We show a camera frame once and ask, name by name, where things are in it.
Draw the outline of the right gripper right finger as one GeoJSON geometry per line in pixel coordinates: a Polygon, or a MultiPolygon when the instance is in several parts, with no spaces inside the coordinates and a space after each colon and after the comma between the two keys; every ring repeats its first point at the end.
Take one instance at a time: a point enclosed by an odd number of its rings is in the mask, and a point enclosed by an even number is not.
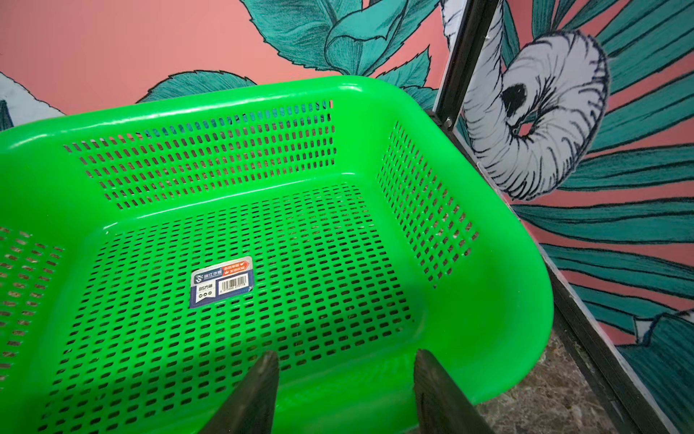
{"type": "Polygon", "coordinates": [[[443,365],[428,350],[417,351],[414,391],[420,433],[493,433],[443,365]]]}

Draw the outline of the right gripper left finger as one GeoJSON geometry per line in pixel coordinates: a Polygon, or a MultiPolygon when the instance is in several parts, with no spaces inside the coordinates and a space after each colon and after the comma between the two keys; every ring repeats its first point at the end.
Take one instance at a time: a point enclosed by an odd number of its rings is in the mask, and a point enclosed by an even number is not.
{"type": "Polygon", "coordinates": [[[199,433],[272,432],[278,385],[278,354],[267,351],[199,433]]]}

